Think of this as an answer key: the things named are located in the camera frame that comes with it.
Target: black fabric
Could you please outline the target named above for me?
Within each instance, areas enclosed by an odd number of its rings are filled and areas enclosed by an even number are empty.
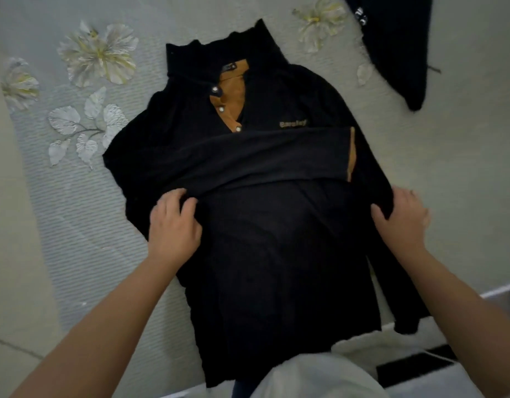
[[[361,30],[371,62],[410,110],[419,110],[426,95],[432,0],[346,2],[353,13],[361,7],[366,17]]]
[[[371,203],[391,214],[391,187],[338,92],[287,63],[262,21],[167,51],[165,90],[117,134],[104,161],[146,237],[162,193],[185,187],[199,200],[201,246],[178,279],[207,386],[260,380],[295,355],[380,329],[368,259],[395,329],[415,332],[428,312],[371,220]],[[209,94],[220,68],[244,58],[242,131],[232,133]],[[306,126],[280,127],[297,120]]]

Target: tile floor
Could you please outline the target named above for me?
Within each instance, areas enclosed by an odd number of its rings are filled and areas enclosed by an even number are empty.
[[[61,338],[20,151],[0,90],[0,398],[9,396]]]

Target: hand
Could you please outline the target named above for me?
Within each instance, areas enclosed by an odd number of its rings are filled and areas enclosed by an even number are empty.
[[[179,211],[179,199],[186,193],[178,188],[163,194],[150,213],[148,258],[179,269],[200,245],[201,225],[194,219],[196,198],[189,198]]]
[[[380,208],[371,205],[372,220],[386,246],[399,260],[425,252],[424,231],[431,219],[417,193],[393,187],[393,206],[386,220]]]

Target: black long-sleeve shirt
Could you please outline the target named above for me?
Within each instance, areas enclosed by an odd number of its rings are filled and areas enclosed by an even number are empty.
[[[428,312],[371,219],[371,203],[391,214],[391,186],[338,92],[262,21],[167,58],[165,90],[104,161],[146,237],[162,193],[199,200],[202,243],[178,278],[207,386],[380,329],[368,261],[395,330],[415,332]]]

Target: orange lining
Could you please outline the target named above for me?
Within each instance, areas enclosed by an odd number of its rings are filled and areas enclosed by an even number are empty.
[[[218,86],[222,90],[222,96],[210,96],[211,103],[216,108],[216,113],[233,133],[237,132],[238,127],[242,127],[237,120],[244,108],[246,99],[243,74],[249,69],[246,60],[236,61],[235,65],[234,70],[220,74]]]
[[[352,172],[356,165],[356,145],[355,145],[355,128],[351,127],[351,135],[349,141],[349,163],[347,164],[347,181],[351,181]]]

